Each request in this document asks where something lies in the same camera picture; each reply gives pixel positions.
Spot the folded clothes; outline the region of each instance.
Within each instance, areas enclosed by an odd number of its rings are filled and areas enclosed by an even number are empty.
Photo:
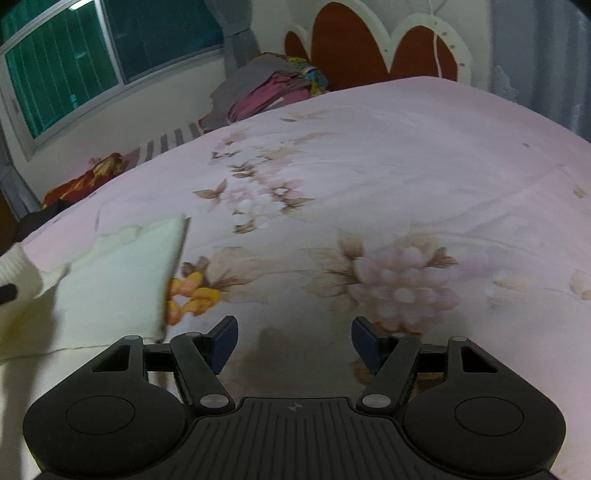
[[[230,110],[231,122],[262,112],[278,98],[309,85],[299,74],[274,73],[271,78]]]
[[[210,114],[199,121],[207,131],[229,124],[230,110],[250,93],[271,78],[274,73],[299,74],[299,69],[285,59],[272,54],[263,54],[226,79],[212,94],[213,108]]]
[[[286,59],[293,66],[297,67],[303,77],[310,82],[310,95],[312,97],[322,95],[327,92],[329,81],[317,67],[314,67],[306,59],[301,59],[299,57],[281,57]]]
[[[71,203],[79,202],[105,183],[121,175],[125,171],[125,167],[126,164],[121,155],[112,153],[107,158],[98,161],[85,174],[47,192],[43,199],[43,208],[60,199]]]
[[[282,106],[286,105],[292,105],[293,103],[303,102],[304,100],[307,100],[310,97],[311,94],[307,88],[302,88],[300,90],[296,90],[295,92],[286,93],[285,95],[275,100],[267,108],[265,108],[263,112],[268,112],[270,110],[281,108]]]

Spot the window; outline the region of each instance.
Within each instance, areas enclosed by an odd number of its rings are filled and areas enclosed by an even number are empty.
[[[129,82],[223,42],[222,29],[203,1],[105,0],[105,7]]]
[[[31,151],[126,85],[223,43],[204,0],[21,0],[0,30],[2,98]]]

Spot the heart-shaped headboard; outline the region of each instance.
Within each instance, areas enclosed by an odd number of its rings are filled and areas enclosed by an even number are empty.
[[[431,15],[409,15],[390,35],[361,1],[329,1],[320,7],[311,35],[298,24],[290,25],[284,46],[288,55],[317,66],[330,90],[342,90],[407,77],[437,77],[435,33],[441,76],[469,85],[468,48],[449,24]]]

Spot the curtain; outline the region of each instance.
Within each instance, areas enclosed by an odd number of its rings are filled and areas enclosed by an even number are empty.
[[[8,202],[17,220],[26,214],[37,212],[41,206],[20,173],[12,164],[4,132],[0,126],[0,192]]]
[[[251,0],[205,0],[222,27],[226,77],[246,65],[261,51],[251,30]]]
[[[492,92],[591,141],[591,21],[569,0],[495,0]]]

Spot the circular pad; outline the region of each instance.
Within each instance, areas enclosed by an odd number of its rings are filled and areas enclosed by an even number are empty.
[[[99,395],[74,403],[66,413],[66,421],[77,432],[105,435],[125,428],[134,415],[134,406],[123,398]]]
[[[456,407],[456,420],[466,430],[489,437],[509,435],[523,424],[521,409],[495,397],[470,398]]]

